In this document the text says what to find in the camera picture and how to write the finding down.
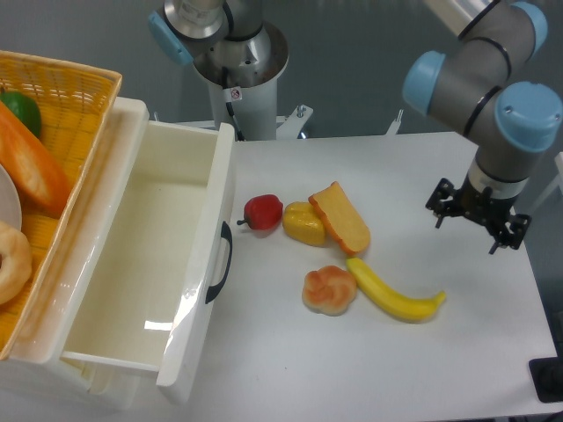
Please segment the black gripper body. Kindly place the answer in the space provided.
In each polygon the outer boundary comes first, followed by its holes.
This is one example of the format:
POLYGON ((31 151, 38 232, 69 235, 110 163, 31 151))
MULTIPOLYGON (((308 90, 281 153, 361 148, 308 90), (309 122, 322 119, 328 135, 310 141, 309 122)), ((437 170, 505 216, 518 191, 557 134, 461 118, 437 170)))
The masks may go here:
POLYGON ((515 197, 495 199, 490 186, 479 192, 468 177, 459 189, 447 178, 442 178, 430 195, 426 209, 435 217, 443 215, 444 219, 464 217, 485 228, 493 239, 501 236, 504 243, 502 249, 518 250, 531 225, 531 216, 514 214, 514 204, 515 197))

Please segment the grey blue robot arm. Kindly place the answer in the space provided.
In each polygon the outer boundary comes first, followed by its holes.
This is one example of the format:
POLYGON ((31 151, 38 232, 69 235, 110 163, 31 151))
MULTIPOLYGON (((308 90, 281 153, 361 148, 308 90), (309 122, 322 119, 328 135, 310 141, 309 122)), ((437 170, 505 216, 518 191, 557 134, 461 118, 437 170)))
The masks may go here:
MULTIPOLYGON (((428 8, 462 46, 451 57, 422 55, 406 75, 403 98, 478 150, 464 183, 441 180, 427 208, 438 220, 464 217, 484 227, 495 248, 517 249, 531 219, 511 209, 562 122, 554 91, 510 80, 543 45, 545 15, 526 2, 430 1, 428 8)), ((195 67, 216 124, 231 124, 238 140, 298 136, 304 119, 277 120, 277 80, 289 50, 261 2, 166 1, 150 14, 149 28, 171 60, 195 67)))

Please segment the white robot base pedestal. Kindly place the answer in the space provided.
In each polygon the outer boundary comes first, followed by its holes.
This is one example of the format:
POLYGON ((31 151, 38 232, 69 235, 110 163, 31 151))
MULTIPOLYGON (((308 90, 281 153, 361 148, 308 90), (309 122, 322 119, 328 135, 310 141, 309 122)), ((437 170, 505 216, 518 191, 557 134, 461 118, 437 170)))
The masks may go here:
POLYGON ((240 141, 304 137, 313 115, 310 106, 278 114, 278 80, 288 63, 288 43, 268 22, 250 39, 221 40, 195 59, 194 68, 208 87, 215 125, 231 124, 240 141))

